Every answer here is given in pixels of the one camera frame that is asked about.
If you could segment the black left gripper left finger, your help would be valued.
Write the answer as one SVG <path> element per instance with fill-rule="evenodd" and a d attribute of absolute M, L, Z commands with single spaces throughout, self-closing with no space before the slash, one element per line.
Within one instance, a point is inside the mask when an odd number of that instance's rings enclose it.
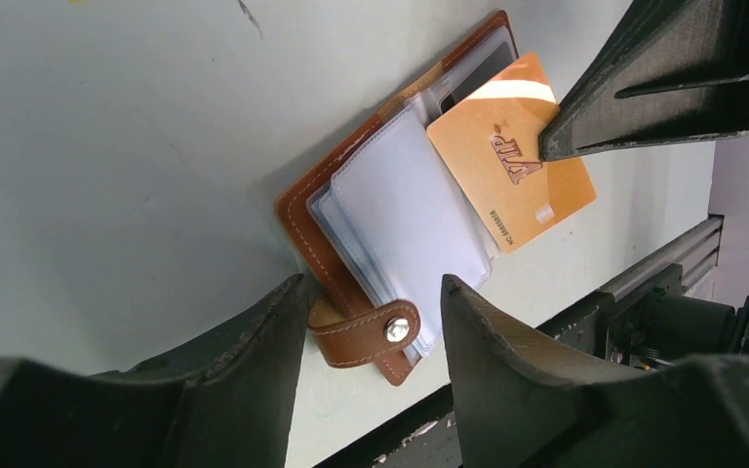
<path fill-rule="evenodd" d="M 130 370 L 0 358 L 0 467 L 281 467 L 306 315 L 297 274 Z"/>

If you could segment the brown leather card holder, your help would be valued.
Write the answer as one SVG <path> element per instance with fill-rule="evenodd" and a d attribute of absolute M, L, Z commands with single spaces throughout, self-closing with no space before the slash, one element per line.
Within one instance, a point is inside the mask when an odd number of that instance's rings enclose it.
<path fill-rule="evenodd" d="M 442 278 L 490 278 L 499 247 L 427 130 L 518 55 L 508 15 L 492 12 L 278 198 L 325 291 L 308 326 L 329 366 L 403 384 L 443 338 Z"/>

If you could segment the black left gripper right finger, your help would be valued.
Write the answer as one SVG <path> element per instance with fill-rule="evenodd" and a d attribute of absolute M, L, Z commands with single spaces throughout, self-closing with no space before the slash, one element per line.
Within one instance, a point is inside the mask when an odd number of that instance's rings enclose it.
<path fill-rule="evenodd" d="M 499 310 L 455 275 L 441 311 L 467 467 L 749 467 L 749 355 L 618 365 Z"/>

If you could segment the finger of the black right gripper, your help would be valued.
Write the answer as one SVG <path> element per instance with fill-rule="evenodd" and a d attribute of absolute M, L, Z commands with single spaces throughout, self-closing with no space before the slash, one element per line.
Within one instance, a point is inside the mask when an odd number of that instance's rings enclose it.
<path fill-rule="evenodd" d="M 749 1 L 635 1 L 540 133 L 547 162 L 749 135 Z"/>

